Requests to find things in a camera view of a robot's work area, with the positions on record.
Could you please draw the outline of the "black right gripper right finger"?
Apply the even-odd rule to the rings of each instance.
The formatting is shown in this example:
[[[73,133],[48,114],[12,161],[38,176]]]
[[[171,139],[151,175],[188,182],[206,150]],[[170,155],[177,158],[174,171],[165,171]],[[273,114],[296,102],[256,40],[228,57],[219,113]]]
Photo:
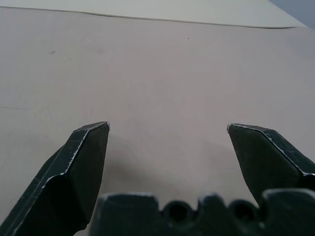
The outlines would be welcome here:
[[[315,192],[315,162],[273,129],[230,123],[227,126],[245,183],[258,204],[268,189]]]

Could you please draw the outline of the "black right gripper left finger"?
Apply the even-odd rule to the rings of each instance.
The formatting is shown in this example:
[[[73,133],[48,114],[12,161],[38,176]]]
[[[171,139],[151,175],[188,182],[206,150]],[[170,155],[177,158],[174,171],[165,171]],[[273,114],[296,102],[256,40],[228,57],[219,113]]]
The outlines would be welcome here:
[[[89,224],[99,194],[110,124],[85,125],[41,167],[0,236],[74,236]]]

